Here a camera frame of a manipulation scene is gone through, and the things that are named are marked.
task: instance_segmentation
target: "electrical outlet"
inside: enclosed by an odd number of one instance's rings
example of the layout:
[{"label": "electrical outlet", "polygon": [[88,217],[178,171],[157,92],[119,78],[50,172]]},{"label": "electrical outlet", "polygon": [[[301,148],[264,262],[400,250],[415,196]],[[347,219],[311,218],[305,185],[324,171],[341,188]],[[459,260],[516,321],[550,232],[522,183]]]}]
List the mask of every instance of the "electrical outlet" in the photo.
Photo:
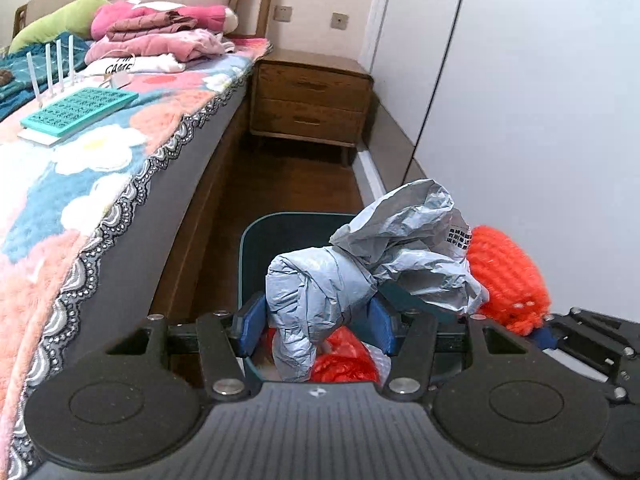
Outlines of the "electrical outlet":
[{"label": "electrical outlet", "polygon": [[331,28],[338,28],[340,30],[345,30],[347,28],[348,23],[349,23],[348,14],[339,14],[338,12],[334,12],[331,16]]},{"label": "electrical outlet", "polygon": [[276,5],[275,9],[273,10],[273,19],[277,22],[290,22],[292,12],[293,7]]}]

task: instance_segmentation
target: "lace trim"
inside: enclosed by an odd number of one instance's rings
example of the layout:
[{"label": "lace trim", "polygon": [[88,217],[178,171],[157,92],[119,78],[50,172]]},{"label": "lace trim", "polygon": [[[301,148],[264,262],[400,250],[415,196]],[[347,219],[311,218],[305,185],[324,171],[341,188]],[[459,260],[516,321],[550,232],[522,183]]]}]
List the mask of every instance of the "lace trim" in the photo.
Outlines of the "lace trim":
[{"label": "lace trim", "polygon": [[[264,55],[272,50],[270,45]],[[145,204],[148,183],[160,170],[166,170],[170,160],[175,160],[185,144],[193,140],[194,130],[215,115],[221,106],[226,106],[238,88],[244,86],[253,71],[253,65],[221,95],[216,95],[203,108],[190,116],[183,116],[175,133],[144,163],[142,170],[133,176],[119,199],[111,206],[87,244],[76,258],[65,283],[60,288],[51,316],[42,331],[35,351],[31,369],[27,373],[14,426],[9,450],[8,480],[19,480],[40,465],[33,443],[24,426],[24,406],[34,389],[63,368],[63,351],[73,341],[80,328],[79,305],[90,298],[98,285],[100,258],[111,247],[115,239],[123,235],[133,221],[135,210]]]}]

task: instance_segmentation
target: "white wardrobe door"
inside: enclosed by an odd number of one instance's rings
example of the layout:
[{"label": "white wardrobe door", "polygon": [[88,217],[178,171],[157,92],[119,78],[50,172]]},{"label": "white wardrobe door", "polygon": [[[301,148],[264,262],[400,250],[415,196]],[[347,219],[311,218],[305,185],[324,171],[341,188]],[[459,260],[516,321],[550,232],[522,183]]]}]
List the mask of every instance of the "white wardrobe door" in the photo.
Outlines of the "white wardrobe door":
[{"label": "white wardrobe door", "polygon": [[554,302],[640,320],[640,0],[463,0],[415,158]]},{"label": "white wardrobe door", "polygon": [[389,0],[372,75],[380,102],[415,144],[458,0]]}]

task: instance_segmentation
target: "wooden bed frame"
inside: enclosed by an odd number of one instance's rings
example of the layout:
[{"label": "wooden bed frame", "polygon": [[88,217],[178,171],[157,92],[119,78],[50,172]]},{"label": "wooden bed frame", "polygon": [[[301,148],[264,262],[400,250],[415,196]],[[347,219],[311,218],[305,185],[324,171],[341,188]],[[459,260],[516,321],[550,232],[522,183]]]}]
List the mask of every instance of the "wooden bed frame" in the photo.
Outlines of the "wooden bed frame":
[{"label": "wooden bed frame", "polygon": [[[239,0],[229,0],[229,7],[236,10],[238,3]],[[271,0],[260,0],[255,33],[237,37],[264,38],[270,7]],[[14,36],[24,27],[26,9],[27,6],[24,5],[15,12]],[[249,129],[251,87],[251,83],[248,83],[247,96],[225,129],[200,178],[156,287],[149,312],[163,314],[173,322],[188,320],[191,316],[191,304],[218,202],[234,162],[240,138]]]}]

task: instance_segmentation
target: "pink towel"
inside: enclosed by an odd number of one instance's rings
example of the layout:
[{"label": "pink towel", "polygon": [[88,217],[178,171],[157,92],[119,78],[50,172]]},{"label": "pink towel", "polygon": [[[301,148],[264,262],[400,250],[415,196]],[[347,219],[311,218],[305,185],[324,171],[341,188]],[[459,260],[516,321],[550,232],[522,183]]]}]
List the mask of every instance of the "pink towel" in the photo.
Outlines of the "pink towel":
[{"label": "pink towel", "polygon": [[110,41],[104,37],[92,44],[84,56],[89,64],[109,54],[118,57],[122,54],[136,56],[160,56],[174,54],[180,62],[190,61],[202,56],[216,56],[225,53],[225,47],[218,37],[209,30],[196,28],[182,30],[173,34],[149,34],[129,41]]},{"label": "pink towel", "polygon": [[[95,41],[101,40],[107,33],[107,29],[118,20],[129,18],[139,18],[148,14],[155,14],[157,10],[149,7],[138,7],[134,9],[134,4],[119,0],[112,4],[104,4],[95,13],[91,23],[91,37]],[[198,28],[206,28],[213,32],[222,32],[225,25],[224,5],[214,5],[210,7],[177,7],[174,9],[181,16],[195,18],[198,20]]]}]

